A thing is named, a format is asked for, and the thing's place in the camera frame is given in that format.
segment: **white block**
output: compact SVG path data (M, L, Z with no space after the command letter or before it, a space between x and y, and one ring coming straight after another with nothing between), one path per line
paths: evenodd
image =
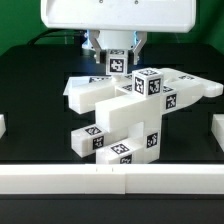
M72 149L85 157L96 152L97 149L127 138L128 129L108 133L98 125L90 125L71 132Z
M80 156L85 157L95 153L96 149L105 144L105 133L101 127L91 125L71 133L72 149Z
M128 72L128 50L109 49L107 50L106 74L126 75Z
M158 132L159 130L161 130L161 125L162 116L160 114L152 116L152 118L149 118L146 122L144 122L144 136Z
M214 114L212 120L212 133L224 151L224 115Z
M159 159L160 156L160 144L159 146L155 146L153 148L150 149L144 149L144 154L143 154L143 163L147 164L147 163L151 163L155 160Z
M111 166L85 166L86 194L125 194L125 173L115 173Z
M160 69L161 72L164 73L164 80L165 84L168 82L177 81L179 79L182 80L191 80L203 85L204 93L203 96L205 97L216 97L222 95L223 93L223 85L217 82L213 82L207 79L203 79L194 75L189 75L184 72L180 72L174 69L163 68Z
M153 120L160 114L160 97L142 98L133 94L96 104L96 124L108 132Z
M168 85L163 86L163 96L161 100L161 112L170 113L177 110L178 92L175 88L170 88Z
M115 97L115 86L129 82L128 78L122 77L119 82L103 80L69 89L69 108L79 114L93 111L95 103Z
M67 85L65 87L64 96L68 96L69 89L73 89L76 86L81 86L84 84L92 83L92 82L98 82L103 81L105 79L111 79L111 77L108 76L78 76L78 77L70 77Z
M0 115L0 138L5 133L6 127L5 127L5 119L4 115Z
M97 164L143 163L143 146L131 138L101 148L96 152Z
M144 122L140 122L128 127L128 137L133 139L143 138Z
M133 93L142 97L161 95L163 73L157 69L145 68L135 70L133 74Z
M163 94L162 113L166 114L174 110L190 106L196 103L204 94L204 87L201 83L192 80L178 80L166 83L169 88L175 89L175 92Z

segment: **white foam block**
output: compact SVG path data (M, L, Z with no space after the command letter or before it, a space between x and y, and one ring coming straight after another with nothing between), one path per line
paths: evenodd
M3 115L0 115L0 138L5 133L6 127L5 127L5 119Z
M127 138L128 129L108 133L98 125L90 125L71 133L72 149L80 156L85 157L96 152L97 149Z
M67 85L65 87L64 96L68 96L69 89L72 89L76 86L81 86L84 84L88 84L91 82L103 81L105 79L111 79L111 77L106 76L78 76L78 77L70 77Z
M153 128L150 124L145 125L143 137L143 163L150 163L159 159L161 142L161 119L159 125Z
M170 93L163 93L162 113L166 114L174 110L192 105L197 102L204 94L204 86L195 81L179 79L174 82L166 83L169 88L175 89Z
M96 104L96 124L108 132L153 120L160 114L160 97L124 95Z
M96 152L97 164L143 163L143 146L131 138L101 148Z
M72 131L72 149L80 157L93 154L95 153L96 149L104 146L105 133L106 131L97 125L91 125Z
M95 103L115 97L115 86L129 82L128 78L122 77L118 82L103 80L69 89L69 108L79 114L93 111Z
M133 139L142 138L144 135L144 122L134 124L128 128L128 137Z
M224 114L213 115L212 133L224 151Z
M223 93L223 85L217 82L213 82L207 79L203 79L194 75L189 75L184 72L180 72L174 69L163 68L160 69L164 74L165 84L173 81L177 81L178 79L182 80L192 80L203 85L205 97L216 97L222 95Z

